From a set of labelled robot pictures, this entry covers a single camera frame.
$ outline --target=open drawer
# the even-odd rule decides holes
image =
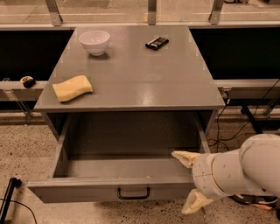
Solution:
[[[184,199],[192,171],[171,153],[208,152],[197,113],[68,114],[50,178],[28,187],[45,203]]]

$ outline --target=small black object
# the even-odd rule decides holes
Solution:
[[[169,42],[169,39],[167,39],[167,38],[157,37],[157,38],[154,38],[149,43],[147,43],[145,46],[156,51],[163,45],[167,44],[168,42]]]
[[[21,80],[25,88],[30,88],[35,85],[36,81],[31,76],[25,76]]]

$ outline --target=drawer handle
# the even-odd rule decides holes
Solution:
[[[132,197],[123,197],[121,193],[121,188],[117,188],[117,197],[120,200],[146,200],[150,197],[150,188],[147,187],[147,194],[144,196],[132,196]]]

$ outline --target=countertop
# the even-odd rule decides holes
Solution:
[[[102,56],[79,43],[83,32],[111,35]],[[145,47],[157,36],[170,42]],[[60,103],[53,83],[84,74],[94,92]],[[69,40],[35,109],[40,112],[220,109],[221,95],[186,25],[78,27]]]

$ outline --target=glass panel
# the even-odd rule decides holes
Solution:
[[[57,0],[63,21],[146,22],[148,0]]]
[[[0,24],[51,23],[45,0],[0,0]]]
[[[220,21],[280,20],[280,0],[249,0],[248,3],[224,3]]]
[[[163,22],[208,21],[214,0],[157,1],[157,19]]]
[[[56,0],[65,23],[147,23],[149,0]],[[227,0],[220,21],[280,20],[280,0]],[[214,0],[157,0],[158,22],[207,22]],[[45,0],[0,0],[1,23],[51,23]]]

